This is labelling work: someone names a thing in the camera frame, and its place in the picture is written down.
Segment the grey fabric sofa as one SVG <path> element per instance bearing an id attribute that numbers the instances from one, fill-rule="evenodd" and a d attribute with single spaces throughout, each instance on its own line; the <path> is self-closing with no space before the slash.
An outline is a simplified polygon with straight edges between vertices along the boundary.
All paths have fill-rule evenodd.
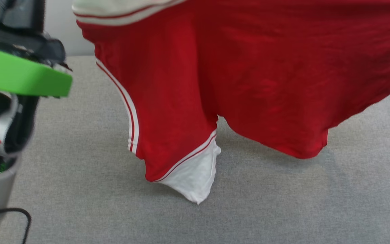
<path id="1" fill-rule="evenodd" d="M 221 119 L 214 185 L 201 204 L 145 180 L 127 150 L 121 96 L 94 57 L 69 57 L 67 99 L 42 99 L 9 205 L 27 244 L 390 244 L 390 96 L 298 160 Z"/>

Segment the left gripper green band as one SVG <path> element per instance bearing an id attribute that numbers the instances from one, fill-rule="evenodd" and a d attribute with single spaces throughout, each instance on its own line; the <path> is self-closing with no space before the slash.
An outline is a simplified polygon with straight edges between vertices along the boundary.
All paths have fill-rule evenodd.
<path id="1" fill-rule="evenodd" d="M 72 82 L 72 70 L 59 40 L 43 35 L 0 37 L 0 91 L 67 97 Z"/>

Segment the red and white garment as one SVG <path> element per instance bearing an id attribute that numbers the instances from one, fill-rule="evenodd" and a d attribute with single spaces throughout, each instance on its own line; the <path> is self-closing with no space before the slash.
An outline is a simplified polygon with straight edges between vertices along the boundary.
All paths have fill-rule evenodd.
<path id="1" fill-rule="evenodd" d="M 390 0 L 73 0 L 149 182 L 211 191 L 218 117 L 298 159 L 390 95 Z"/>

